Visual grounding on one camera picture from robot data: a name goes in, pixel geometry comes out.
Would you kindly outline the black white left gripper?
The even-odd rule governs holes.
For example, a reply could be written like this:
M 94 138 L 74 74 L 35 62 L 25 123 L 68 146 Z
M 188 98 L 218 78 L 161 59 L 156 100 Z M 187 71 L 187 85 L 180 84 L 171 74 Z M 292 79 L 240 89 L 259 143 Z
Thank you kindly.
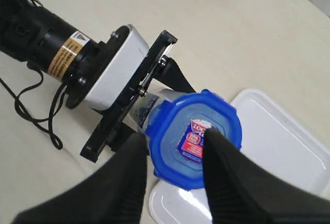
M 65 105 L 75 109 L 85 103 L 103 116 L 80 152 L 91 162 L 107 144 L 116 152 L 136 133 L 121 123 L 153 78 L 174 91 L 195 92 L 176 61 L 166 56 L 177 42 L 166 30 L 151 46 L 131 24 L 114 31 L 106 43 L 95 43 L 79 31 L 71 38 L 83 48 L 68 82 Z

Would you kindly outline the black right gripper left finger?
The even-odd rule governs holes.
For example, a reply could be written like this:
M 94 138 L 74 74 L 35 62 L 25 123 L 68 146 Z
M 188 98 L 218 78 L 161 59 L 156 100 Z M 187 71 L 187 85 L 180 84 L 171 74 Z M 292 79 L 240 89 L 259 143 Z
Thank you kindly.
M 140 223 L 146 182 L 146 137 L 135 133 L 93 175 L 12 222 Z

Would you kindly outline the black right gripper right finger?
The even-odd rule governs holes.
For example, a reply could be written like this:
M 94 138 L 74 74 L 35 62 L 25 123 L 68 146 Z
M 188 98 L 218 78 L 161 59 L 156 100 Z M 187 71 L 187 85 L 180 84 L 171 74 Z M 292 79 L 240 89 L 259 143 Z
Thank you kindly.
M 329 223 L 329 200 L 262 169 L 216 129 L 202 165 L 212 223 Z

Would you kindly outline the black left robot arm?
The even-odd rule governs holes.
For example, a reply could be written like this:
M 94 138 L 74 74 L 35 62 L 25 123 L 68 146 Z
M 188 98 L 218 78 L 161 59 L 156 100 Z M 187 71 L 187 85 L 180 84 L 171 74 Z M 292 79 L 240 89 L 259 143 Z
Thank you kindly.
M 123 119 L 152 80 L 194 92 L 167 56 L 176 42 L 162 31 L 148 45 L 130 24 L 115 30 L 107 42 L 96 42 L 38 0 L 1 0 L 1 51 L 60 81 L 67 108 L 85 102 L 102 115 L 80 153 L 92 162 L 105 146 L 116 150 L 132 134 Z

